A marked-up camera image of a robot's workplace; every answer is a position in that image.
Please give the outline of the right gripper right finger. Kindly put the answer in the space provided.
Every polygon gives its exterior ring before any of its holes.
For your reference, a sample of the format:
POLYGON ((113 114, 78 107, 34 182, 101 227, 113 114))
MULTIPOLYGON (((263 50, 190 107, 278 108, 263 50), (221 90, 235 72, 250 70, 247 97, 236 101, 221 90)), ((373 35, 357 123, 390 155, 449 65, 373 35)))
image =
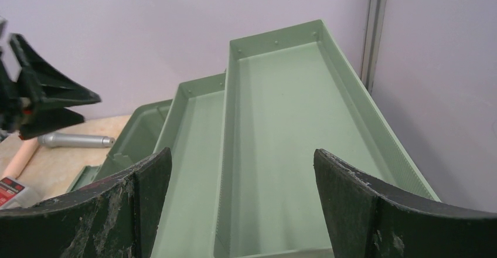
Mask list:
POLYGON ((495 257, 496 214, 402 190, 330 152, 314 152, 335 257, 495 257))

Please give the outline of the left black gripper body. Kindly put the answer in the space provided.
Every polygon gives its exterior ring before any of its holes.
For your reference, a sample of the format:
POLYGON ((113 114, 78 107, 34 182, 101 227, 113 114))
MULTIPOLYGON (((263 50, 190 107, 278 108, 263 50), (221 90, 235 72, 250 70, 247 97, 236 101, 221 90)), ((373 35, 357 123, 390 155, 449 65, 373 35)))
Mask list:
MULTIPOLYGON (((25 38, 19 33, 10 34, 12 50, 21 66, 20 73, 31 68, 23 50, 25 38)), ((31 114, 31 99, 21 97, 18 93, 18 83, 11 80, 7 69, 1 63, 1 130, 7 133, 17 131, 21 140, 29 140, 29 115, 31 114)))

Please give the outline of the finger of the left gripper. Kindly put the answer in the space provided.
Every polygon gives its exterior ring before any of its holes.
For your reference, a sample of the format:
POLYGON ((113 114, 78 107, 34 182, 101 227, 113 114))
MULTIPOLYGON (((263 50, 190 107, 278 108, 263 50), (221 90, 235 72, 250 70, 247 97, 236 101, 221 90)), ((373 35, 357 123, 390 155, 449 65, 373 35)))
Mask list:
POLYGON ((10 47, 21 67, 16 81, 32 111, 53 110, 101 102, 101 97, 70 79, 43 59, 25 37, 12 33, 10 47))
POLYGON ((24 111, 19 127, 19 138, 29 140, 84 122, 83 115, 67 108, 56 108, 39 113, 24 111))

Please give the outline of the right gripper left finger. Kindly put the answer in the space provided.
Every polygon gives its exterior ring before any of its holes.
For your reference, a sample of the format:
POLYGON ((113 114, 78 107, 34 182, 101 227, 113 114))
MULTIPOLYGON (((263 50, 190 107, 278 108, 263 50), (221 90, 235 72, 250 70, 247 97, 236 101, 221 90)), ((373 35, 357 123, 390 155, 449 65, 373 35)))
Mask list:
POLYGON ((2 257, 150 257, 172 155, 164 148, 76 191, 1 211, 2 257))

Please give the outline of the green plastic tool box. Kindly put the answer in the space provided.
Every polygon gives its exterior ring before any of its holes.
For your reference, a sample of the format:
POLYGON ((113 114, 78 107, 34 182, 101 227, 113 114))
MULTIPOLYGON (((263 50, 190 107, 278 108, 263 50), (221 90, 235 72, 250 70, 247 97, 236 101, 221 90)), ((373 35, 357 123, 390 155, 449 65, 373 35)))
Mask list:
POLYGON ((331 257, 320 148, 438 199, 320 20, 232 40, 224 73, 136 109, 72 189, 165 147, 172 175, 153 257, 331 257))

